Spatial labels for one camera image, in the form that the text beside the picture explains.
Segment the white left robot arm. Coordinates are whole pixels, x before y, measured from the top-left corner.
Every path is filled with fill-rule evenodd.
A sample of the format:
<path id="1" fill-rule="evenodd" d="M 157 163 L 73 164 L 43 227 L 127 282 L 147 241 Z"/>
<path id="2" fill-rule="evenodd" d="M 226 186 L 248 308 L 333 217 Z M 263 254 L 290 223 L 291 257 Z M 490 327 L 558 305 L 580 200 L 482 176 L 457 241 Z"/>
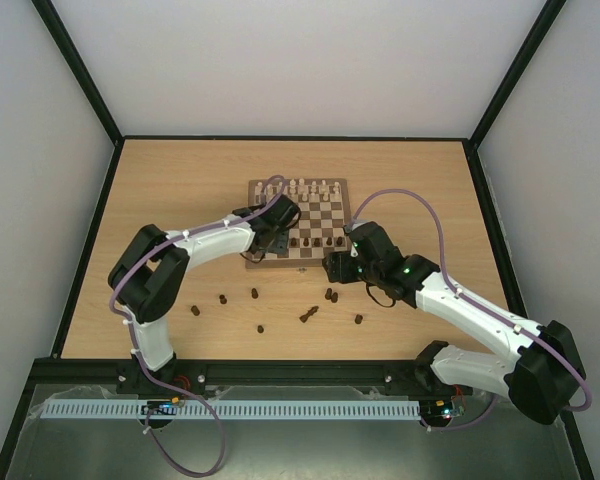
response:
<path id="1" fill-rule="evenodd" d="M 300 215 L 300 207 L 279 193 L 192 229 L 163 231 L 149 224 L 138 231 L 109 274 L 109 309 L 123 318 L 131 355 L 149 382 L 165 387 L 174 377 L 168 313 L 186 274 L 227 255 L 266 252 Z"/>

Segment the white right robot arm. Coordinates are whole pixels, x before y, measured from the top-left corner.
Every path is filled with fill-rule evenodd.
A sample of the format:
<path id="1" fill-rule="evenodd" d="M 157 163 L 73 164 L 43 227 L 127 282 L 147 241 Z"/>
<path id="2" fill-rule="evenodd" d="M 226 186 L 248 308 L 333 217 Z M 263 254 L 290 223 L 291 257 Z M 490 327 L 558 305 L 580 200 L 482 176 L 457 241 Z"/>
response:
<path id="1" fill-rule="evenodd" d="M 463 385 L 506 397 L 527 418 L 550 425 L 585 380 L 575 340 L 563 324 L 541 325 L 465 289 L 433 261 L 403 255 L 375 222 L 347 231 L 351 247 L 322 261 L 332 283 L 362 282 L 392 303 L 437 316 L 488 348 L 487 353 L 433 342 L 422 351 L 416 379 L 425 390 Z"/>

